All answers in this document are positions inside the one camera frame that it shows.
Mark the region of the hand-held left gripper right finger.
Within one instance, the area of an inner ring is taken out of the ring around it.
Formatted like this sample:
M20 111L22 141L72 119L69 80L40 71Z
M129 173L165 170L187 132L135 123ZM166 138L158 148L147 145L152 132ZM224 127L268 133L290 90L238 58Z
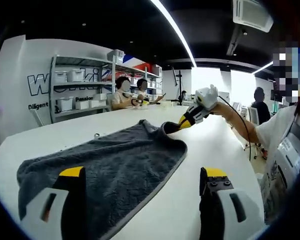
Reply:
M200 169L201 240L248 240L264 226L258 205L218 168Z

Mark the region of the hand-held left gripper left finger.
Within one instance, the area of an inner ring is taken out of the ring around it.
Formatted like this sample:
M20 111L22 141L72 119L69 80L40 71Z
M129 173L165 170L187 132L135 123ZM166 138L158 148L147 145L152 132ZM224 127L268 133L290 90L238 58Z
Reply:
M67 168L26 205L20 225L32 240L85 240L86 205L85 168Z

